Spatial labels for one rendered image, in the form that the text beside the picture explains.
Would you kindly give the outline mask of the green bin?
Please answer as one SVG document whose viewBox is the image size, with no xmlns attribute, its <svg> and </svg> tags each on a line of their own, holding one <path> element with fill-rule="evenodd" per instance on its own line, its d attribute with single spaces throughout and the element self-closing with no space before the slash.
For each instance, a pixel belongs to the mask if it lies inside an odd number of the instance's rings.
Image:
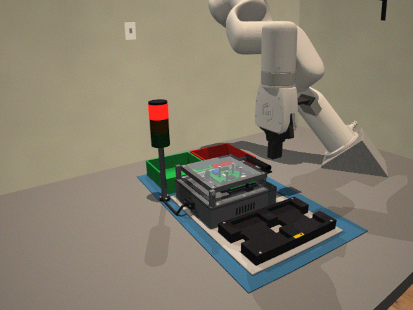
<svg viewBox="0 0 413 310">
<path fill-rule="evenodd" d="M 176 192 L 175 178 L 176 165 L 187 165 L 202 161 L 190 152 L 183 152 L 165 156 L 165 172 L 166 172 L 166 189 L 167 194 Z M 159 158 L 146 160 L 147 174 L 161 187 L 160 172 L 159 172 Z"/>
</svg>

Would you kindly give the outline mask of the red bin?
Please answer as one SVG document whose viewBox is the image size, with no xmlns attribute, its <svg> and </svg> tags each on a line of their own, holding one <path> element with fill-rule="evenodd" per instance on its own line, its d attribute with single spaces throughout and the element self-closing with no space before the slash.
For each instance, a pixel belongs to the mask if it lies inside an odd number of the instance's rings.
<svg viewBox="0 0 413 310">
<path fill-rule="evenodd" d="M 207 147 L 203 149 L 197 149 L 190 151 L 191 154 L 195 155 L 201 160 L 209 160 L 212 158 L 225 156 L 228 154 L 232 154 L 238 158 L 244 157 L 246 154 L 255 157 L 245 151 L 242 151 L 228 143 L 222 145 L 216 145 L 213 147 Z M 256 157 L 255 157 L 256 158 Z"/>
</svg>

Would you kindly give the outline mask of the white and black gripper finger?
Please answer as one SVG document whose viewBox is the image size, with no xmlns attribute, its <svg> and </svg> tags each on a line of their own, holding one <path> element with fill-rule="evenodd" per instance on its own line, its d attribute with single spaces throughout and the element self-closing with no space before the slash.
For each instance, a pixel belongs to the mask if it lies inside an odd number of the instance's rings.
<svg viewBox="0 0 413 310">
<path fill-rule="evenodd" d="M 274 133 L 273 143 L 270 146 L 270 159 L 274 160 L 276 158 L 282 157 L 282 142 L 286 139 L 294 138 L 294 128 L 292 122 L 292 114 L 290 115 L 290 123 L 286 133 L 278 134 Z"/>
<path fill-rule="evenodd" d="M 269 130 L 267 130 L 267 129 L 263 129 L 263 128 L 261 128 L 261 127 L 260 127 L 260 129 L 262 129 L 263 131 L 265 131 L 266 139 L 267 139 L 267 141 L 268 141 L 268 154 L 267 154 L 267 157 L 270 158 L 270 146 L 271 146 L 271 143 L 273 143 L 274 132 L 269 131 Z"/>
</svg>

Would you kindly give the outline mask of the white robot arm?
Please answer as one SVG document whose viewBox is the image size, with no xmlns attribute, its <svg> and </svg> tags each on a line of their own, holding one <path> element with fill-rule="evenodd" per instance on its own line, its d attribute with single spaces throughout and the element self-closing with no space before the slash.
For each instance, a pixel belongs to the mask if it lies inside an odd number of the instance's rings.
<svg viewBox="0 0 413 310">
<path fill-rule="evenodd" d="M 300 27 L 273 21 L 268 0 L 209 0 L 208 8 L 226 28 L 236 53 L 261 54 L 261 84 L 291 86 L 296 81 L 298 112 L 327 149 L 326 157 L 357 140 L 353 131 L 357 121 L 345 125 L 325 97 L 310 87 L 323 77 L 325 68 Z"/>
</svg>

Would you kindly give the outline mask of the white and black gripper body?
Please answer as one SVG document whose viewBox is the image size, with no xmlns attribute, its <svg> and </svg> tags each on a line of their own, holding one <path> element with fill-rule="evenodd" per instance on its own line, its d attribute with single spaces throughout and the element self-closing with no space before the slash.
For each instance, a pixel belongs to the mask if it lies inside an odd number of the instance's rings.
<svg viewBox="0 0 413 310">
<path fill-rule="evenodd" d="M 291 114 L 293 127 L 296 130 L 298 105 L 295 85 L 259 84 L 255 109 L 255 124 L 258 127 L 282 134 L 288 129 Z"/>
</svg>

